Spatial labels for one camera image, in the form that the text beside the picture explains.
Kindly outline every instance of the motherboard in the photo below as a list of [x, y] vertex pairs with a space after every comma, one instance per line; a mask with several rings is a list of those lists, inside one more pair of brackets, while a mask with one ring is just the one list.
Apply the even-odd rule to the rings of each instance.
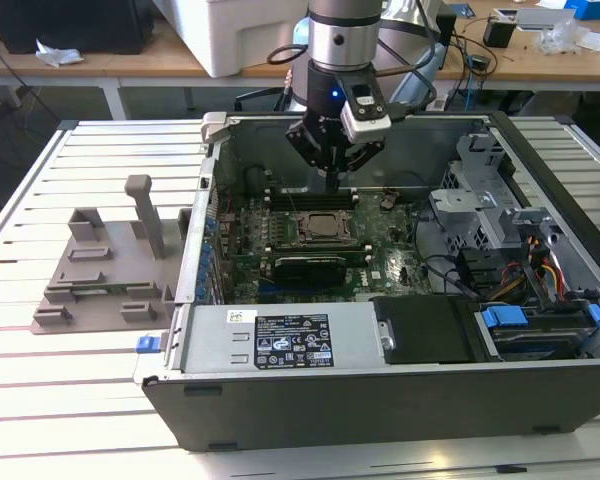
[[431, 293], [411, 244], [410, 205], [391, 191], [267, 192], [220, 215], [229, 303], [368, 301]]

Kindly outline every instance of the white cardboard box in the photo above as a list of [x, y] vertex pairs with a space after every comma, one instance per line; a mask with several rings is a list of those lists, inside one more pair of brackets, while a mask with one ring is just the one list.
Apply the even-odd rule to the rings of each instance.
[[212, 77], [265, 63], [291, 43], [306, 0], [153, 0]]

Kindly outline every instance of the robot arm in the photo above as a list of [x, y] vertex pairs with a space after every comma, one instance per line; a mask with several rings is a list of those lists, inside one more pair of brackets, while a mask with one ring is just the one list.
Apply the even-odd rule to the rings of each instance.
[[371, 64], [382, 0], [311, 0], [307, 111], [287, 132], [328, 191], [384, 148], [391, 127]]

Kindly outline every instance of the wooden desk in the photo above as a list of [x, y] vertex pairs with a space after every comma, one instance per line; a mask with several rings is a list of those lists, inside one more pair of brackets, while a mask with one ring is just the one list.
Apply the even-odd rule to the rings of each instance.
[[[493, 8], [516, 5], [508, 0], [471, 2], [476, 19], [486, 18]], [[458, 20], [457, 31], [462, 33], [469, 21]], [[481, 42], [485, 23], [481, 21], [468, 25], [464, 35]], [[600, 21], [583, 24], [600, 32]], [[536, 36], [536, 33], [516, 30], [507, 49], [494, 50], [498, 56], [498, 69], [485, 83], [485, 89], [600, 91], [600, 53], [583, 49], [579, 55], [544, 56], [533, 46]], [[469, 46], [472, 53], [486, 53], [481, 50], [478, 46]], [[164, 21], [156, 23], [154, 35], [141, 55], [86, 54], [84, 62], [56, 69], [44, 65], [33, 55], [10, 55], [2, 45], [0, 51], [28, 85], [100, 87], [116, 120], [127, 118], [120, 88], [273, 87], [282, 85], [287, 72], [286, 66], [257, 65], [245, 68], [232, 77], [210, 78], [173, 28]], [[438, 74], [436, 87], [439, 91], [450, 90], [461, 74], [460, 54], [452, 48], [445, 67]], [[0, 85], [20, 85], [1, 61]]]

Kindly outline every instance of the power supply label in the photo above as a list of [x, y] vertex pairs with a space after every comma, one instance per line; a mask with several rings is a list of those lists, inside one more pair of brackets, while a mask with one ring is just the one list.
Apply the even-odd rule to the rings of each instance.
[[328, 315], [256, 317], [255, 366], [333, 367]]

